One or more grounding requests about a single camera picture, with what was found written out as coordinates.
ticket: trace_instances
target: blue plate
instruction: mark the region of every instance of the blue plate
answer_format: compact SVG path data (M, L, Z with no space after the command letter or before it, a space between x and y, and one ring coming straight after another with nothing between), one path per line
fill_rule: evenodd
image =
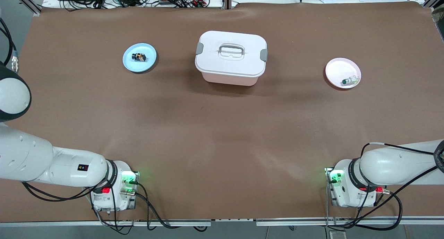
M146 61L135 61L132 59L132 54L143 53L146 56ZM138 43L130 46L123 54L123 65L130 71L135 73L142 73L150 69L156 62L157 52L153 46L146 43Z

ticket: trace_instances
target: gray latch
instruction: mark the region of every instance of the gray latch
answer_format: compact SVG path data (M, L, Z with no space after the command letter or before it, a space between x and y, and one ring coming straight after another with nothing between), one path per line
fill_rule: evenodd
M267 59L268 59L268 50L267 49L261 50L260 59L263 60L264 62L267 62Z
M203 44L199 42L197 43L196 55L201 54L202 52L203 52Z

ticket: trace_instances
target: cable connector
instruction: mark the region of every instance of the cable connector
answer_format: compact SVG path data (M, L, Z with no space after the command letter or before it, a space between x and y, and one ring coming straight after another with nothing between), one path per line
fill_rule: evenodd
M11 67L13 72L19 73L19 53L16 50L12 52Z
M390 195L390 191L382 188L381 186L376 187L376 193L380 193L382 195Z

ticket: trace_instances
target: white storage box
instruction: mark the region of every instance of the white storage box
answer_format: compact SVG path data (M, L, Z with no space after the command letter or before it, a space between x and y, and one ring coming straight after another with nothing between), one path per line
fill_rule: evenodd
M252 86L267 57L267 42L258 35L208 31L200 36L195 65L208 82Z

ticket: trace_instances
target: box lid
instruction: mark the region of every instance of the box lid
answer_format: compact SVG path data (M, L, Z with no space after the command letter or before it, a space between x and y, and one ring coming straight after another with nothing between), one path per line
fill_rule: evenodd
M258 77L267 55L267 42L259 35L207 31L200 36L195 65L206 73Z

